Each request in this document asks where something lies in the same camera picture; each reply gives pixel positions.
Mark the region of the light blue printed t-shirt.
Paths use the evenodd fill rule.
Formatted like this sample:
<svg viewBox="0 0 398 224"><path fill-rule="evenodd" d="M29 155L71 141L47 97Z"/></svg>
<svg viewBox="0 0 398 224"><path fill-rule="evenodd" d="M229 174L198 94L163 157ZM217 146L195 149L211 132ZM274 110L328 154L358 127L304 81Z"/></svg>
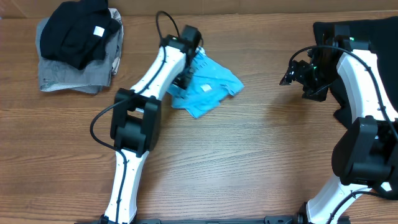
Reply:
<svg viewBox="0 0 398 224"><path fill-rule="evenodd" d="M220 105L227 96L235 96L244 85L230 70L209 58L203 47L197 48L186 89L171 85L167 92L172 96L174 109L187 110L195 119Z"/></svg>

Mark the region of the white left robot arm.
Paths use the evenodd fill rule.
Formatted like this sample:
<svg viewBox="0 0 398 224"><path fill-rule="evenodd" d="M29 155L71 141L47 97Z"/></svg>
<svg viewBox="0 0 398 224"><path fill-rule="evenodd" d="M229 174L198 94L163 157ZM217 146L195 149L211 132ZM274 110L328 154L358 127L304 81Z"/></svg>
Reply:
<svg viewBox="0 0 398 224"><path fill-rule="evenodd" d="M112 112L111 149L116 170L108 206L100 223L133 223L137 215L137 193L145 161L157 144L162 99L171 85L186 87L190 65L196 56L201 34L168 35L145 75L130 89L119 89Z"/></svg>

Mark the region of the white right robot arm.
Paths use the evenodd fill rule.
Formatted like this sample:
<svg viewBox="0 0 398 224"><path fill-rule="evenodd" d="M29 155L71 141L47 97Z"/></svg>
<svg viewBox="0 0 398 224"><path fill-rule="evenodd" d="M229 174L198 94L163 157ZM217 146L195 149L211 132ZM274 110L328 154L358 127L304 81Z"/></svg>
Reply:
<svg viewBox="0 0 398 224"><path fill-rule="evenodd" d="M397 199L397 18L316 22L310 61L289 60L282 85L299 82L303 97L331 93L346 128L333 149L333 173L292 223L348 223L361 195Z"/></svg>

